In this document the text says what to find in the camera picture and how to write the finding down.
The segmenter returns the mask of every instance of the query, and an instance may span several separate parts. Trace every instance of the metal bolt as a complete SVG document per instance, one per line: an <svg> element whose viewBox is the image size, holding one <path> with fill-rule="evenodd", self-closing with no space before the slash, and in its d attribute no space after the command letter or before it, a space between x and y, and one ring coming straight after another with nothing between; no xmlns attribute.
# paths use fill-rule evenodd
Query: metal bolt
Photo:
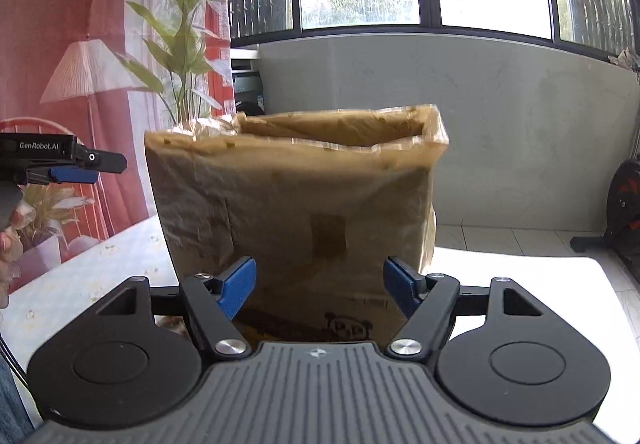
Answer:
<svg viewBox="0 0 640 444"><path fill-rule="evenodd" d="M216 352L225 356L238 356L246 350L246 343L238 339L223 339L216 343Z"/></svg>
<svg viewBox="0 0 640 444"><path fill-rule="evenodd" d="M391 343L391 351L401 356L414 356L422 350L422 345L415 339L396 339Z"/></svg>

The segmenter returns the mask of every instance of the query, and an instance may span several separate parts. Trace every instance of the flower pot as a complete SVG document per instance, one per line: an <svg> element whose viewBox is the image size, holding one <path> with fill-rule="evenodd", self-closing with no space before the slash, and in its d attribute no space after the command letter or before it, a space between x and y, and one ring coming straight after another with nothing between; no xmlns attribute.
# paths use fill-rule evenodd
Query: flower pot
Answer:
<svg viewBox="0 0 640 444"><path fill-rule="evenodd" d="M26 250L16 261L20 276L11 282L10 292L42 276L61 263L60 243L57 236L50 236L36 247Z"/></svg>

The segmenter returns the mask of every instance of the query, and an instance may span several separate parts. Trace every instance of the jeans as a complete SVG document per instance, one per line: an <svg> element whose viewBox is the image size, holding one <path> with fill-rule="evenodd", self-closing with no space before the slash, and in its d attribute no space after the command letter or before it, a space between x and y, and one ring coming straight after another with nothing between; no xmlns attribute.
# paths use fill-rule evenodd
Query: jeans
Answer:
<svg viewBox="0 0 640 444"><path fill-rule="evenodd" d="M33 425L22 405L9 365L0 357L0 444L19 444Z"/></svg>

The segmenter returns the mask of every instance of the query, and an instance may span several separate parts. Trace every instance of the gray ribbed plate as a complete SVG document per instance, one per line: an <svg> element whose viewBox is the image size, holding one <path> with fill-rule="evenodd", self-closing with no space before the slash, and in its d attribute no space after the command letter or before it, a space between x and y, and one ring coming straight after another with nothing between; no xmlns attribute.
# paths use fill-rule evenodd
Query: gray ribbed plate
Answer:
<svg viewBox="0 0 640 444"><path fill-rule="evenodd" d="M181 407L148 424L89 431L48 422L27 444L604 444L579 422L505 429L451 403L418 364L391 361L371 343L265 343L217 364Z"/></svg>

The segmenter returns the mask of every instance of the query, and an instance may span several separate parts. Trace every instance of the table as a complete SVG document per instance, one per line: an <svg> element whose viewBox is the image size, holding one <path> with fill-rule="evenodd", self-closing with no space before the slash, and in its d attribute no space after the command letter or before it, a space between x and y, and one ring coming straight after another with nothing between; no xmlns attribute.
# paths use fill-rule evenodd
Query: table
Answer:
<svg viewBox="0 0 640 444"><path fill-rule="evenodd" d="M622 306L600 265L589 258L531 258L436 248L432 272L465 285L488 286L509 276L562 316L605 355L611 385L596 424L622 444L640 439L640 352ZM177 283L157 217L152 217L49 271L11 295L2 334L26 367L34 351L94 301L132 275L152 286ZM480 326L483 316L459 318L453 336ZM39 420L33 401L25 406Z"/></svg>

